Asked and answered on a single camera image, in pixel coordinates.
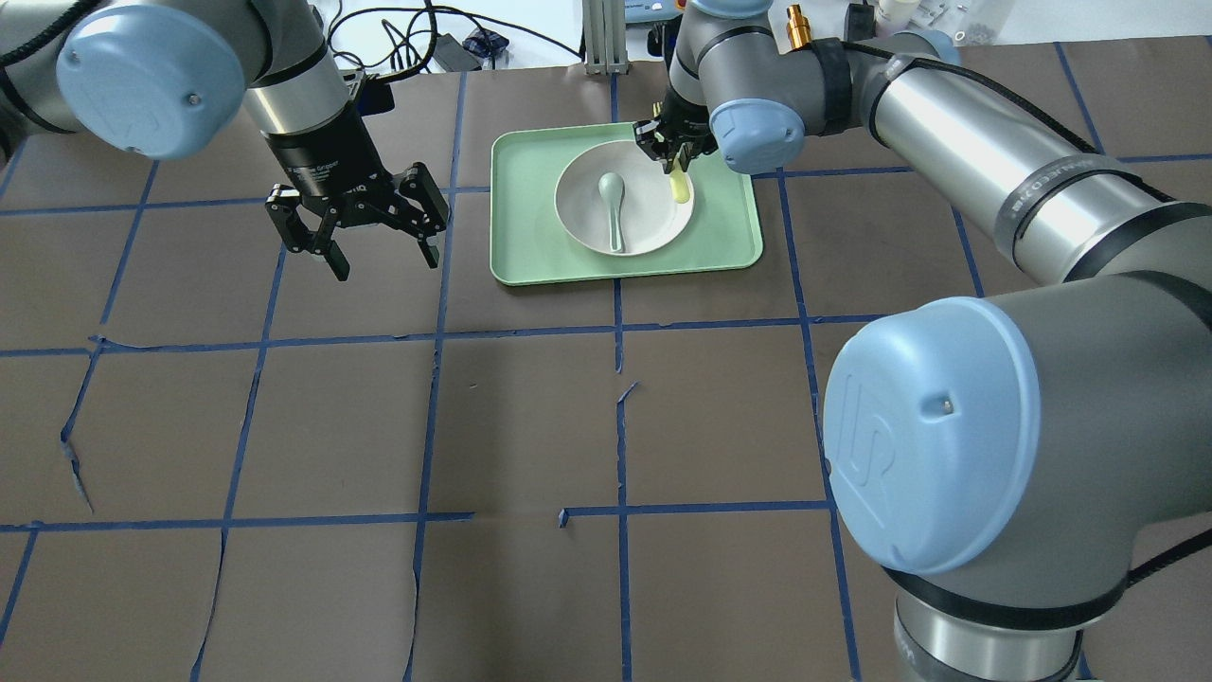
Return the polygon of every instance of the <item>white bowl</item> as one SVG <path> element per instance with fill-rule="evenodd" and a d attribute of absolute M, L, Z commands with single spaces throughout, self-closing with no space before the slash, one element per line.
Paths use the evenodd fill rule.
<path fill-rule="evenodd" d="M 598 193 L 598 179 L 611 171 L 623 177 L 623 250 L 617 252 L 610 248 L 610 213 Z M 669 243 L 686 228 L 694 208 L 694 185 L 688 174 L 686 183 L 690 200 L 679 204 L 661 164 L 635 142 L 606 142 L 583 151 L 560 173 L 555 212 L 568 235 L 587 248 L 607 256 L 638 256 Z"/>

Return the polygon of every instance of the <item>light blue joint cap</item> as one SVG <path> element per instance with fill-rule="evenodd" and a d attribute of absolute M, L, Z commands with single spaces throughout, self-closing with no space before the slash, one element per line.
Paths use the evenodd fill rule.
<path fill-rule="evenodd" d="M 724 162 L 754 174 L 777 168 L 804 149 L 804 121 L 787 104 L 771 99 L 733 99 L 711 111 L 711 132 Z"/>
<path fill-rule="evenodd" d="M 690 4 L 721 19 L 765 17 L 774 0 L 690 0 Z"/>
<path fill-rule="evenodd" d="M 1027 339 L 983 299 L 873 321 L 829 377 L 837 509 L 858 545 L 896 571 L 944 573 L 988 549 L 1023 498 L 1039 439 Z"/>
<path fill-rule="evenodd" d="M 90 15 L 59 52 L 56 74 L 72 111 L 120 149 L 178 159 L 235 118 L 244 69 L 204 22 L 160 5 Z"/>
<path fill-rule="evenodd" d="M 956 67 L 960 65 L 960 50 L 951 42 L 951 36 L 945 33 L 934 29 L 899 30 L 896 35 L 901 35 L 902 33 L 916 35 L 930 42 L 930 46 L 934 48 L 934 53 L 938 55 L 939 61 L 955 64 Z"/>

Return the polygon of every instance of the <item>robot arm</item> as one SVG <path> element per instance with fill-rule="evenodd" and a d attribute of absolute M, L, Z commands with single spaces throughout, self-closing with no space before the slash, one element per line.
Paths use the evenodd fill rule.
<path fill-rule="evenodd" d="M 691 0 L 667 171 L 864 126 L 1045 286 L 864 327 L 823 406 L 830 486 L 899 585 L 910 681 L 1070 678 L 1143 526 L 1212 509 L 1212 208 L 1174 201 L 899 34 L 778 55 L 768 0 Z"/>
<path fill-rule="evenodd" d="M 35 35 L 75 2 L 0 4 L 0 51 Z M 267 211 L 292 252 L 349 262 L 338 227 L 383 223 L 417 239 L 429 267 L 447 206 L 424 164 L 389 173 L 305 0 L 93 2 L 65 38 L 0 70 L 0 161 L 27 134 L 87 128 L 154 159 L 204 148 L 241 102 L 292 184 Z M 321 217 L 315 230 L 304 207 Z"/>

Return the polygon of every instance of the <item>brass connector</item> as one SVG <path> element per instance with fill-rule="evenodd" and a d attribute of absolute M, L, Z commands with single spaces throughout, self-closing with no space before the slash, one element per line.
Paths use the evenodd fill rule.
<path fill-rule="evenodd" d="M 801 50 L 812 42 L 812 27 L 808 25 L 808 18 L 804 16 L 799 5 L 787 8 L 787 38 L 791 41 L 791 50 Z"/>

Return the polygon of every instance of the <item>green tray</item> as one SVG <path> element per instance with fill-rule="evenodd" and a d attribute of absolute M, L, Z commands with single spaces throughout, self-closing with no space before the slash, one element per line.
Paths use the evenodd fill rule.
<path fill-rule="evenodd" d="M 668 245 L 639 256 L 606 256 L 585 248 L 555 214 L 555 183 L 577 155 L 614 139 L 630 139 L 631 124 L 526 130 L 492 145 L 492 218 L 488 265 L 503 283 L 739 269 L 761 256 L 761 227 L 749 176 L 724 165 L 720 154 L 690 166 L 694 214 Z"/>

